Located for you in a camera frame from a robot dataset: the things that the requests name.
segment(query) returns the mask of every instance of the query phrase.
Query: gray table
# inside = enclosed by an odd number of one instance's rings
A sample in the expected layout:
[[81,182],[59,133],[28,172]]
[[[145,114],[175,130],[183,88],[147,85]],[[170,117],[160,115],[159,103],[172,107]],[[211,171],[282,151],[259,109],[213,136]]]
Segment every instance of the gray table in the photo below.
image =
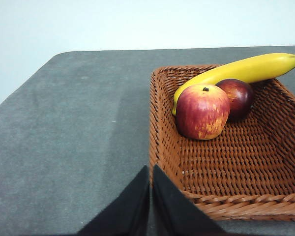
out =
[[[51,58],[0,105],[0,236],[74,233],[148,165],[152,70],[271,52],[295,54],[295,46]],[[295,94],[295,69],[279,79]],[[295,235],[295,222],[218,224],[229,232]],[[152,211],[148,235],[155,235]]]

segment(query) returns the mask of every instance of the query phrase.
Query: white wall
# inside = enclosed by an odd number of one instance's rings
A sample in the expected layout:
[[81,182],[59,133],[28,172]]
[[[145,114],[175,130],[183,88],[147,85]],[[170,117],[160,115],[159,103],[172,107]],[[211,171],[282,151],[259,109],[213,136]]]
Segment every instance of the white wall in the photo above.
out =
[[295,45],[295,0],[0,0],[0,103],[75,50]]

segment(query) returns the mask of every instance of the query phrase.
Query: banana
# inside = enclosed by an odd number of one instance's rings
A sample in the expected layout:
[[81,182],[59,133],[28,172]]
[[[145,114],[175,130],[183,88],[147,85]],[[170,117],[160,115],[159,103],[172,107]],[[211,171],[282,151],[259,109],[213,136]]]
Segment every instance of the banana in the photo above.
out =
[[295,55],[288,53],[269,53],[231,62],[208,70],[188,80],[174,94],[172,114],[176,115],[176,105],[185,88],[198,83],[213,84],[233,78],[246,83],[272,79],[295,68]]

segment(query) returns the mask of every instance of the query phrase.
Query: red apple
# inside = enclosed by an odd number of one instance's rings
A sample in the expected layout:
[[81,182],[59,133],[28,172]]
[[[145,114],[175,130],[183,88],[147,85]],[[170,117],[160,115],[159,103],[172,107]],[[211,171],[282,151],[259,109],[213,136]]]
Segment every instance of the red apple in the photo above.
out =
[[247,117],[254,102],[254,91],[251,86],[237,79],[224,79],[216,86],[226,92],[231,102],[229,120],[240,120]]
[[194,84],[177,101],[175,123],[179,134],[198,140],[217,137],[230,113],[226,93],[215,85]]

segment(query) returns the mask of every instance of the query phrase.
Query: wicker basket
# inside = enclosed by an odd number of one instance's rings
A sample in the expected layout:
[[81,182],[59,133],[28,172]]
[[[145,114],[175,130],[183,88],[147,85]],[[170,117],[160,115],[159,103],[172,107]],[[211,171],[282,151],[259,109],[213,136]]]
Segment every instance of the wicker basket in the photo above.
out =
[[153,71],[150,170],[158,164],[212,219],[295,220],[295,96],[277,79],[252,84],[253,110],[245,120],[228,122],[217,138],[178,134],[171,114],[176,89],[217,66]]

